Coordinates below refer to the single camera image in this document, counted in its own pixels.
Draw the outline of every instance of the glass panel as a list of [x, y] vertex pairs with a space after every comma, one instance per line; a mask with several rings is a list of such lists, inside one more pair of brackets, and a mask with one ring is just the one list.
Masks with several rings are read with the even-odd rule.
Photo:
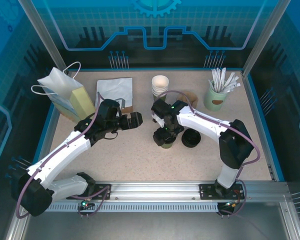
[[283, 176], [289, 182], [291, 192], [298, 193], [300, 0], [291, 1], [250, 74]]
[[24, 167], [13, 158], [32, 162], [50, 100], [31, 92], [53, 62], [18, 1], [0, 1], [0, 239], [15, 208], [10, 176]]
[[33, 3], [66, 64], [242, 68], [277, 0]]

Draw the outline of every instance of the gear logo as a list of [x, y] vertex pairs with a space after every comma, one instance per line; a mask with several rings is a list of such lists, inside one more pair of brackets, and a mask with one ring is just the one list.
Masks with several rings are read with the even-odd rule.
[[131, 0], [131, 2], [140, 14], [154, 18], [158, 15], [163, 17], [164, 14], [170, 14], [170, 10], [177, 9], [177, 4], [181, 4], [181, 0]]
[[19, 6], [17, 0], [0, 0], [0, 16], [7, 24], [12, 24], [19, 15]]

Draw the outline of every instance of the enclosure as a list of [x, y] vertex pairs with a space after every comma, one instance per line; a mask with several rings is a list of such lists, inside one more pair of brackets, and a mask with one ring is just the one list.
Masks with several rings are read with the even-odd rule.
[[[93, 103], [97, 80], [132, 78], [143, 123], [99, 141], [58, 175], [85, 172], [111, 185], [96, 215], [80, 219], [80, 201], [63, 199], [18, 219], [11, 197], [12, 172], [25, 167], [18, 161], [37, 163], [76, 125], [31, 86], [77, 61], [75, 79]], [[241, 86], [213, 112], [204, 97], [215, 68], [234, 72]], [[213, 184], [223, 165], [218, 144], [205, 135], [195, 148], [181, 136], [171, 149], [154, 143], [156, 75], [167, 76], [169, 90], [195, 93], [198, 111], [244, 122], [261, 157], [240, 176], [247, 188], [240, 215], [221, 218], [215, 209], [226, 200], [201, 199], [199, 185]], [[0, 0], [0, 239], [265, 236], [300, 240], [300, 0]]]

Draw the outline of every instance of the speckled table surface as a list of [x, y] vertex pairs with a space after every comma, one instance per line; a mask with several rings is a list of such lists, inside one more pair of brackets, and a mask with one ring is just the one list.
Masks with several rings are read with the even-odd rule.
[[[133, 110], [140, 112], [143, 124], [136, 129], [119, 131], [114, 140], [100, 140], [92, 148], [79, 155], [57, 177], [69, 178], [78, 172], [86, 172], [96, 181], [214, 181], [221, 171], [223, 162], [218, 144], [201, 135], [201, 142], [195, 148], [187, 148], [181, 142], [181, 135], [170, 149], [158, 147], [153, 141], [153, 132], [159, 127], [152, 122], [151, 106], [153, 95], [151, 79], [156, 75], [169, 78], [169, 89], [191, 91], [198, 96], [197, 110], [215, 118], [244, 122], [252, 140], [261, 150], [260, 161], [244, 167], [240, 176], [243, 180], [271, 180], [264, 151], [257, 132], [245, 88], [237, 87], [229, 93], [222, 109], [208, 111], [203, 98], [212, 79], [211, 71], [124, 71], [124, 72], [80, 72], [76, 80], [82, 83], [92, 102], [96, 100], [96, 84], [100, 79], [132, 77]], [[167, 103], [174, 103], [177, 94], [167, 96]], [[75, 123], [60, 116], [51, 149], [56, 148], [73, 131]], [[246, 160], [255, 159], [253, 151]]]

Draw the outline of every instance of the black cup lid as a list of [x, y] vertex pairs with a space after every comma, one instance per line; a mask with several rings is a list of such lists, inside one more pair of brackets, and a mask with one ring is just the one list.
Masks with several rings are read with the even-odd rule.
[[182, 135], [182, 143], [188, 148], [194, 148], [201, 141], [200, 133], [192, 128], [184, 131]]

